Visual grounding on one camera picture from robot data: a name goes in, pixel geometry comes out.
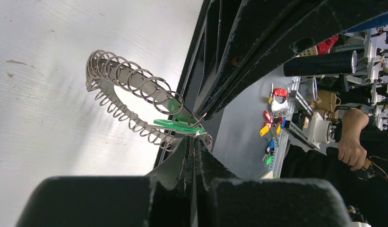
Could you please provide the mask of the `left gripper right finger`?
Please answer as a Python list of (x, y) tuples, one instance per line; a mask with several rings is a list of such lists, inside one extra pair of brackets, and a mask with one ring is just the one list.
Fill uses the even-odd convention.
[(194, 139), (201, 227), (348, 227), (338, 191), (320, 179), (238, 178)]

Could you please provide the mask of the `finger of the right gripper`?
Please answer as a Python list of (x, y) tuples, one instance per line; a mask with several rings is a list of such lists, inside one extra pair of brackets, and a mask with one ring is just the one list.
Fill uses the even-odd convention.
[(202, 87), (196, 116), (214, 116), (295, 53), (292, 30), (307, 16), (304, 0), (215, 0), (207, 10)]
[(206, 119), (304, 50), (386, 14), (388, 0), (215, 0), (206, 19)]

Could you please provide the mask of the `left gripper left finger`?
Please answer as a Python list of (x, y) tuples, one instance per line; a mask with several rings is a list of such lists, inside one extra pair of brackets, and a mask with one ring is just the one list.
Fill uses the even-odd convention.
[(32, 192), (18, 227), (190, 227), (193, 139), (144, 176), (55, 176)]

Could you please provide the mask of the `green plastic key tag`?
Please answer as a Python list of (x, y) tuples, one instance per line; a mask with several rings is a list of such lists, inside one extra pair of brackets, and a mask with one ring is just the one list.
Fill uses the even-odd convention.
[(184, 100), (174, 96), (166, 96), (161, 101), (153, 101), (154, 108), (174, 120), (155, 119), (153, 123), (182, 134), (195, 134), (197, 127), (202, 127), (197, 119), (184, 105)]

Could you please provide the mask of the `metal disc with key rings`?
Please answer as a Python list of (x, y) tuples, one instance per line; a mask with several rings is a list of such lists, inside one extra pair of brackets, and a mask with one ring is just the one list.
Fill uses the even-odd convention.
[[(174, 120), (173, 116), (157, 111), (153, 101), (161, 101), (166, 96), (184, 98), (173, 91), (164, 78), (153, 75), (133, 61), (112, 52), (93, 51), (86, 62), (86, 89), (96, 92), (95, 99), (114, 119), (125, 122), (129, 130), (166, 151), (176, 150), (182, 136), (194, 136), (153, 123), (155, 119)], [(201, 124), (203, 117), (195, 117)], [(207, 148), (212, 148), (213, 139), (208, 132), (199, 137)]]

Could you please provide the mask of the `person forearm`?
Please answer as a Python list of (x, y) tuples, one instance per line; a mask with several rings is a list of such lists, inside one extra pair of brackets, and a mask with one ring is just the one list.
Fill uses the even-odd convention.
[(342, 118), (338, 160), (350, 166), (350, 170), (353, 172), (360, 170), (365, 164), (367, 151), (360, 143), (360, 135), (368, 122), (368, 115), (359, 109), (346, 111)]

